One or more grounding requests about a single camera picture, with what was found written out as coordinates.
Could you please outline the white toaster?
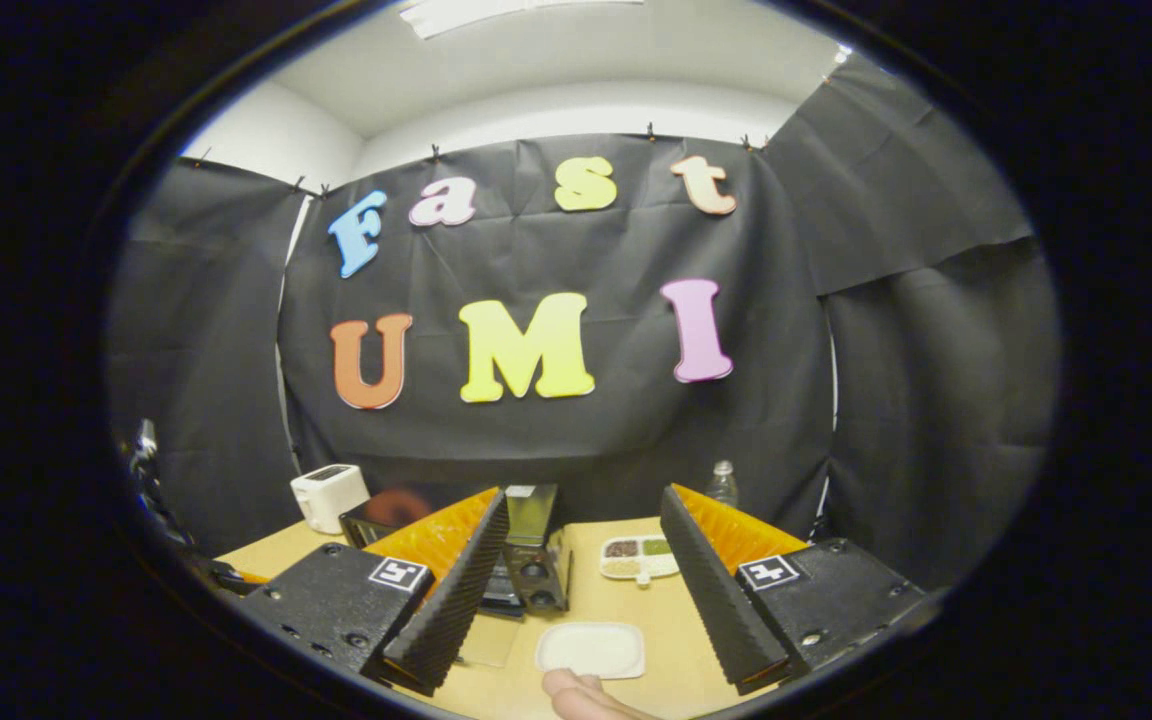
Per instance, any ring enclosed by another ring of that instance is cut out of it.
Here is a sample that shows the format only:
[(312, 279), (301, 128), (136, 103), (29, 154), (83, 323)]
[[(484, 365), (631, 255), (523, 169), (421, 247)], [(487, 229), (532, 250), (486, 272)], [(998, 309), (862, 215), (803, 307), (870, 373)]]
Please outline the white toaster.
[(289, 482), (291, 495), (308, 528), (317, 533), (343, 533), (340, 515), (366, 502), (371, 493), (361, 467), (326, 465)]

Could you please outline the black electric oven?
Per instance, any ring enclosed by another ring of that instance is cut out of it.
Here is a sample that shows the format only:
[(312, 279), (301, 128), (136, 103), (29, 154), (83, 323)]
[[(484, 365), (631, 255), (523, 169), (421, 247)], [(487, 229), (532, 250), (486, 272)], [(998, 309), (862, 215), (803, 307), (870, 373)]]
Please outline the black electric oven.
[(379, 673), (431, 692), (458, 659), (477, 612), (553, 614), (570, 607), (571, 550), (558, 486), (396, 486), (340, 515), (353, 547), (389, 559), (382, 577), (420, 571), (419, 602), (381, 652)]

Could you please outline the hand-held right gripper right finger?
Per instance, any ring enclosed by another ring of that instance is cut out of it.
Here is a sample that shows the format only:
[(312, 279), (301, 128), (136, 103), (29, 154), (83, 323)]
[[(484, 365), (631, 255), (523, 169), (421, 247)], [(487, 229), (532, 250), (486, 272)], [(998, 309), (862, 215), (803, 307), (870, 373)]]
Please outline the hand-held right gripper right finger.
[(660, 528), (737, 694), (846, 659), (925, 602), (850, 539), (810, 544), (680, 484), (664, 488)]

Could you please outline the white sectioned tray of beans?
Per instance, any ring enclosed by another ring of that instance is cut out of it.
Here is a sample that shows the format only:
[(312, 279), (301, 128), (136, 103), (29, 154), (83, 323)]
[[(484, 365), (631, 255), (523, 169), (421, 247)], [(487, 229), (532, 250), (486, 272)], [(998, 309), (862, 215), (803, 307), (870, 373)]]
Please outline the white sectioned tray of beans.
[(602, 543), (598, 569), (607, 579), (626, 579), (646, 588), (653, 579), (680, 574), (679, 562), (664, 535), (617, 536)]

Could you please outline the white rectangular plate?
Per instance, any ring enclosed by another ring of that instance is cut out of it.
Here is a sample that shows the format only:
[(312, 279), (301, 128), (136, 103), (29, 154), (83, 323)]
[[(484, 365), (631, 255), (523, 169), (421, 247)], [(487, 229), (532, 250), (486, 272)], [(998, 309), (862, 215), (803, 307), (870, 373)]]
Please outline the white rectangular plate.
[(626, 623), (561, 623), (541, 632), (535, 647), (541, 673), (573, 670), (600, 680), (641, 679), (646, 646), (639, 626)]

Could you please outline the black backdrop cloth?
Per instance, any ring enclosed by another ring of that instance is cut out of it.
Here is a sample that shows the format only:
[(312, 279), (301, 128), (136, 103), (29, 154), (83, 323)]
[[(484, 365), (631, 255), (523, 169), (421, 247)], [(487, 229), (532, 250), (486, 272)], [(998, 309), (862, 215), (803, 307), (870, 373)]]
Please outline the black backdrop cloth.
[(946, 588), (1051, 433), (1041, 242), (954, 119), (861, 58), (771, 145), (526, 138), (303, 202), (179, 165), (132, 217), (106, 357), (119, 435), (210, 556), (298, 520), (332, 462), (456, 497), (554, 483), (644, 518), (732, 461), (744, 511)]

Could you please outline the clear plastic water bottle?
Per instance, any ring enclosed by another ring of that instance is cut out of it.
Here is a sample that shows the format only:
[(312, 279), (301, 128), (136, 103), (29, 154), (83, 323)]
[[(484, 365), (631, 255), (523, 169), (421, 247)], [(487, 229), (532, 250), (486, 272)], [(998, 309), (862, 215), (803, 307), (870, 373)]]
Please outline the clear plastic water bottle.
[(704, 488), (704, 497), (712, 498), (718, 503), (732, 507), (732, 509), (738, 509), (738, 486), (730, 460), (717, 461), (712, 477)]

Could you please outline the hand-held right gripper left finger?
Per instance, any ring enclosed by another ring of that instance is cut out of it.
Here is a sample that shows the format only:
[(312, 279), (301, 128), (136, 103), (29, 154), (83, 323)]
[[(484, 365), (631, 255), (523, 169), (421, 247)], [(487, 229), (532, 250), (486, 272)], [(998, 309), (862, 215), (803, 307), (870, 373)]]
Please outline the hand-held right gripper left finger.
[(321, 544), (238, 609), (340, 670), (430, 696), (458, 659), (508, 530), (505, 492), (485, 488), (364, 548)]

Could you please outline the ceiling light panel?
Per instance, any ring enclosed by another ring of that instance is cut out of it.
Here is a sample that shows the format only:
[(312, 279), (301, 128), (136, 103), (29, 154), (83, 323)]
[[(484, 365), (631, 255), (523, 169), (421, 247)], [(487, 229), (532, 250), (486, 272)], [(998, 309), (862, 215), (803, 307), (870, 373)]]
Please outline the ceiling light panel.
[(486, 20), (505, 18), (529, 12), (586, 6), (641, 6), (646, 0), (415, 0), (397, 10), (397, 17), (420, 40), (475, 26)]

